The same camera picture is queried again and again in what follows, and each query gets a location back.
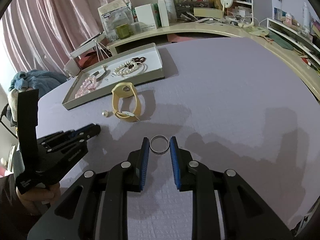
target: watch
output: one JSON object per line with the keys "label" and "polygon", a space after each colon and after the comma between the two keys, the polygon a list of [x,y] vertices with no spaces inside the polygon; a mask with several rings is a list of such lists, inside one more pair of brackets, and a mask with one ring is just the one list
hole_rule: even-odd
{"label": "watch", "polygon": [[[133,86],[132,83],[129,82],[121,82],[117,84],[112,89],[112,108],[113,114],[121,120],[126,122],[136,122],[140,121],[139,117],[141,114],[141,103],[137,95],[137,90]],[[123,111],[119,112],[119,99],[120,98],[128,98],[134,96],[136,106],[133,112]]]}

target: curtain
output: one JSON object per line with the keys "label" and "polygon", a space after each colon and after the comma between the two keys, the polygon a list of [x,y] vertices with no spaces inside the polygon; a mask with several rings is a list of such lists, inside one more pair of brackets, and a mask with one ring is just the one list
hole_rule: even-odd
{"label": "curtain", "polygon": [[13,0],[2,22],[15,70],[63,72],[70,52],[103,31],[98,7],[111,1]]}

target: person's arm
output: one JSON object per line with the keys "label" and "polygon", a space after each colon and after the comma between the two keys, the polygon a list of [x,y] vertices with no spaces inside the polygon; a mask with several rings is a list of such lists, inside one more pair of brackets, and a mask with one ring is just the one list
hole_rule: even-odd
{"label": "person's arm", "polygon": [[59,185],[52,186],[50,190],[39,191],[38,188],[33,188],[21,195],[16,190],[13,174],[0,178],[0,239],[21,239],[18,235],[26,239],[28,232],[40,218],[33,201],[49,200],[52,203],[59,196]]}

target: blue towel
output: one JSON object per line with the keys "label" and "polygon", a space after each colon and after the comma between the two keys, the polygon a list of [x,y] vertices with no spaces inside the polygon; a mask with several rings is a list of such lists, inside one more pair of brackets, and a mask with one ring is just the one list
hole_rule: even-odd
{"label": "blue towel", "polygon": [[67,81],[67,77],[63,74],[44,71],[31,70],[27,73],[18,72],[11,81],[9,91],[12,89],[21,90],[22,88],[39,89],[39,97],[43,97],[51,90]]}

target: desk organizer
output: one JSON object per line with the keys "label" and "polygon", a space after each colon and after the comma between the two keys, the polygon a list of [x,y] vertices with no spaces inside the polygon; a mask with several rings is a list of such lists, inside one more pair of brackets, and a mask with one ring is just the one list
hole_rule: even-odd
{"label": "desk organizer", "polygon": [[[135,57],[145,57],[146,61],[144,65],[140,68],[143,70],[136,70],[135,72],[125,75],[126,78],[122,76],[113,75],[113,71],[116,67],[120,66]],[[96,90],[89,94],[83,95],[82,97],[75,98],[77,91],[84,82],[86,78],[95,73],[96,71],[102,71],[102,66],[106,66],[108,75],[100,81],[99,86]],[[90,101],[96,100],[98,98],[107,96],[111,94],[111,90],[114,86],[120,82],[131,82],[135,86],[149,83],[164,78],[164,72],[162,69],[162,60],[159,51],[154,43],[144,45],[135,49],[128,50],[126,52],[120,53],[108,59],[98,62],[84,69],[75,78],[71,88],[69,89],[67,95],[65,96],[62,105],[67,109],[73,109],[77,106],[81,106]]]}

